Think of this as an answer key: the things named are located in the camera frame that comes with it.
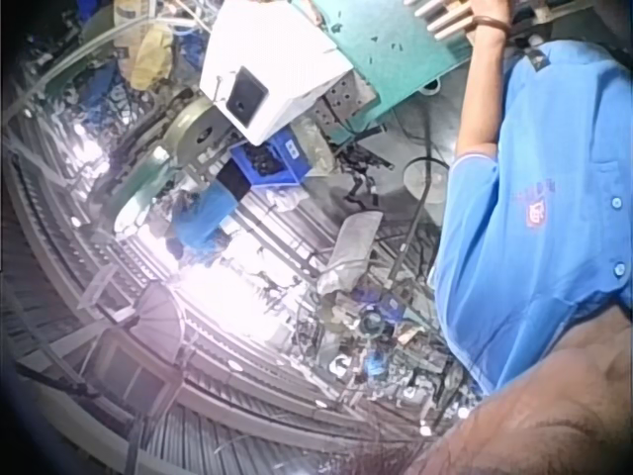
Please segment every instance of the person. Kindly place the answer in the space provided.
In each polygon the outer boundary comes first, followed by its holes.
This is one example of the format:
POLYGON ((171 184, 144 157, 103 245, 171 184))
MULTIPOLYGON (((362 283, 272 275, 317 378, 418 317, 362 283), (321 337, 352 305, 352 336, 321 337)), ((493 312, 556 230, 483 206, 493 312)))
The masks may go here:
POLYGON ((237 209, 248 191, 250 182, 232 159, 202 193, 181 191, 165 236, 167 250, 180 261, 190 253, 185 247, 198 255, 217 254, 219 248, 226 248, 230 238, 219 228, 220 223, 237 209))
POLYGON ((449 347, 487 397, 404 471, 633 473, 630 72, 558 41, 504 75, 510 2, 471 5, 433 284, 449 347))

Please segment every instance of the bracelet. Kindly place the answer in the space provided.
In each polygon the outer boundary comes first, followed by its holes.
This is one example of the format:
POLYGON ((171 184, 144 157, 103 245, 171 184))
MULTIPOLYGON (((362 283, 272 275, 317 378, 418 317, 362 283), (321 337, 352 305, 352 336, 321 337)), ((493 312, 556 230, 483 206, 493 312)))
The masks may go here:
POLYGON ((507 36, 509 36, 510 30, 511 30, 511 26, 508 23, 502 22, 501 20, 497 20, 496 18, 492 18, 492 17, 484 17, 484 16, 473 17, 473 24, 475 24, 478 27, 480 25, 483 25, 485 27, 491 27, 491 28, 496 28, 498 30, 502 30, 503 32, 505 32, 507 36))

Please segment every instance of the green table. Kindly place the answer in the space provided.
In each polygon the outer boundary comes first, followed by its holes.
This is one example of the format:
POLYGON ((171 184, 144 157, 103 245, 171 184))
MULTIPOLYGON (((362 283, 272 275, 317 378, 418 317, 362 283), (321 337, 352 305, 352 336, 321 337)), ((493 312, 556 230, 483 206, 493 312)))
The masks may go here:
POLYGON ((403 0, 315 0, 324 29, 356 70, 374 87, 379 102, 356 115, 354 131, 367 126, 408 96, 466 61, 464 35, 438 42, 403 0))

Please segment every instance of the hand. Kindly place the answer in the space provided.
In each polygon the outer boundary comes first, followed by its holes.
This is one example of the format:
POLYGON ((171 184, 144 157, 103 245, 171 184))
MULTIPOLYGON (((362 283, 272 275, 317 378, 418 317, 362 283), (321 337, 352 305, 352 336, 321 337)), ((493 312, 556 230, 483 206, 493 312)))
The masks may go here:
POLYGON ((471 7, 476 17, 491 17, 509 25, 512 3, 511 0, 471 0, 471 7))

